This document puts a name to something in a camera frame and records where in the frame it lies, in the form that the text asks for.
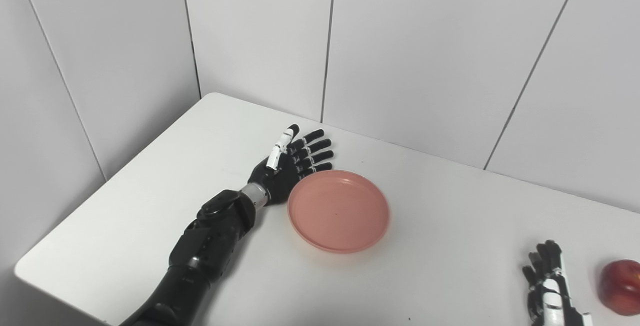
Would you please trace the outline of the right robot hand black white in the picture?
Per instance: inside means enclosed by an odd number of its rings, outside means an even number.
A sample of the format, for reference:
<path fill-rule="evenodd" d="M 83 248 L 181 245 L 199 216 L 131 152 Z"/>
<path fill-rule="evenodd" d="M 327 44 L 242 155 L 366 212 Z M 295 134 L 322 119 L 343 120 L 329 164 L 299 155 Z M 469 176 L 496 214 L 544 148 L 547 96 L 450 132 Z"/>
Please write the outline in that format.
<path fill-rule="evenodd" d="M 562 249 L 546 240 L 528 253 L 530 264 L 522 267 L 528 283 L 526 309 L 532 325 L 593 325 L 589 312 L 573 306 Z"/>

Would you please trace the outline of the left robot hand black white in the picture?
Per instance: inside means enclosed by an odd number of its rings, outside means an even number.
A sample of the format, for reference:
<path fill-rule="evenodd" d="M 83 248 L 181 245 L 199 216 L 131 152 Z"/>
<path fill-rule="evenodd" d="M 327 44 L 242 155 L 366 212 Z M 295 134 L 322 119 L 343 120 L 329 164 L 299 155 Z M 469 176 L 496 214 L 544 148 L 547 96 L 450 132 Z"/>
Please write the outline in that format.
<path fill-rule="evenodd" d="M 286 202 L 301 180 L 334 168 L 332 140 L 325 131 L 320 128 L 304 136 L 299 132 L 297 124 L 286 128 L 240 190 L 256 209 Z"/>

